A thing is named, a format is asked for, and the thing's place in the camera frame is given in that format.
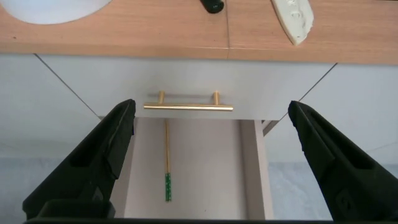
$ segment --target white remote control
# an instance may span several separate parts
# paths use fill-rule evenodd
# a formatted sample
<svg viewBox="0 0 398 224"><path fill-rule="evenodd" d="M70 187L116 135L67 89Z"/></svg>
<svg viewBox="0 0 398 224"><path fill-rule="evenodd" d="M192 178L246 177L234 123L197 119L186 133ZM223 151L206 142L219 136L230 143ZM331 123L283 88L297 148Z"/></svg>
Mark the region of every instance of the white remote control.
<svg viewBox="0 0 398 224"><path fill-rule="evenodd" d="M272 0L280 24L290 41L298 45L310 32L313 12L308 0Z"/></svg>

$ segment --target wooden countertop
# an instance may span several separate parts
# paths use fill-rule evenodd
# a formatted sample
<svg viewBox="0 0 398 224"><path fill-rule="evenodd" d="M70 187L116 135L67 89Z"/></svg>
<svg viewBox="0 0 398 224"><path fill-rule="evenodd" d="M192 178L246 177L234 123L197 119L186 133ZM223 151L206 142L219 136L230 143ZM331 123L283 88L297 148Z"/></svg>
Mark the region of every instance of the wooden countertop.
<svg viewBox="0 0 398 224"><path fill-rule="evenodd" d="M307 40L293 46L271 0L113 0L77 21L27 24L0 7L0 52L398 65L398 2L310 0Z"/></svg>
<svg viewBox="0 0 398 224"><path fill-rule="evenodd" d="M398 64L398 2L310 0L315 20L293 46L271 1L228 0L229 58Z"/></svg>
<svg viewBox="0 0 398 224"><path fill-rule="evenodd" d="M209 15L200 1L113 0L76 21L35 25L0 6L0 52L226 58L226 11Z"/></svg>

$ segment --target black object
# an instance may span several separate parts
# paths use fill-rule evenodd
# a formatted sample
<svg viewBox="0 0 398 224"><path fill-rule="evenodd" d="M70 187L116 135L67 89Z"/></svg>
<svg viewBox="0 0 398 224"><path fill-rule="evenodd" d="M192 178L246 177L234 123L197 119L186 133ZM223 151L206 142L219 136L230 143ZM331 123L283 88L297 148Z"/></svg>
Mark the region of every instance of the black object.
<svg viewBox="0 0 398 224"><path fill-rule="evenodd" d="M224 2L222 0L200 0L206 11L209 13L219 13L224 9Z"/></svg>
<svg viewBox="0 0 398 224"><path fill-rule="evenodd" d="M24 200L27 219L35 217L107 218L133 133L136 103L118 104Z"/></svg>
<svg viewBox="0 0 398 224"><path fill-rule="evenodd" d="M392 174L311 107L292 101L289 117L334 221L398 220Z"/></svg>
<svg viewBox="0 0 398 224"><path fill-rule="evenodd" d="M28 196L23 204L27 224L331 223L113 219L109 198L126 155L134 113L132 100L117 105ZM392 174L311 107L292 101L289 116L334 221L398 223L394 222L398 219L398 180Z"/></svg>

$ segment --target drawer front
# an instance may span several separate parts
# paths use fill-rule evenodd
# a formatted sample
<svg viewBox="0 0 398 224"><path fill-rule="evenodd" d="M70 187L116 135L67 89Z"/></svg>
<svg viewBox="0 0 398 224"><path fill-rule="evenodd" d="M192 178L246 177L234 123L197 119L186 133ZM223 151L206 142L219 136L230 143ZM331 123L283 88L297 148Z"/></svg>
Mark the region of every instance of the drawer front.
<svg viewBox="0 0 398 224"><path fill-rule="evenodd" d="M281 119L332 64L166 60L41 55L44 62L99 116L128 98L137 116L152 118ZM233 112L145 110L145 102L220 103Z"/></svg>

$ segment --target brass bar handle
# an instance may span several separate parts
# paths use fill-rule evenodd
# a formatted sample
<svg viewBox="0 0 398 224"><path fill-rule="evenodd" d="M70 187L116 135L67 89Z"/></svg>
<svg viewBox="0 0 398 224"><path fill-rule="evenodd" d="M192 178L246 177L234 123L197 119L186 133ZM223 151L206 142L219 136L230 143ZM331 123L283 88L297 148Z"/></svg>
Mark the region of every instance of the brass bar handle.
<svg viewBox="0 0 398 224"><path fill-rule="evenodd" d="M220 93L214 92L214 104L201 105L201 104L183 104L183 103L164 103L165 93L159 91L159 100L157 103L144 103L144 109L150 110L202 110L202 111L232 111L232 105L220 104Z"/></svg>

